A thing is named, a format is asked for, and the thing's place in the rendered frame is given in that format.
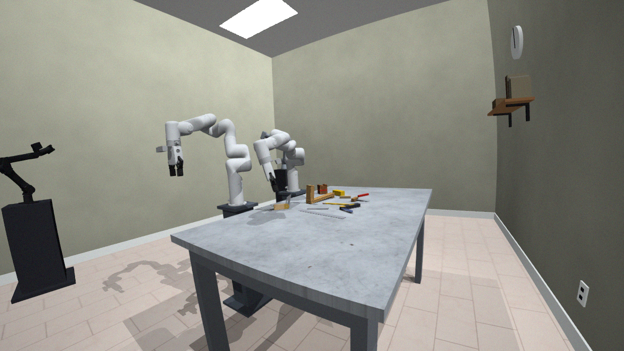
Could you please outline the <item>wooden rail-and-leg frame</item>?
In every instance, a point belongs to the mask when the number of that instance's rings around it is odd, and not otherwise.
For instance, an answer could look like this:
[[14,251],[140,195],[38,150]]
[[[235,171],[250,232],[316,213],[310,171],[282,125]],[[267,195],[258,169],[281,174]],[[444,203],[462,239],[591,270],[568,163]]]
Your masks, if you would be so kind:
[[325,198],[334,196],[335,193],[328,193],[314,198],[314,186],[306,186],[306,203],[312,204]]

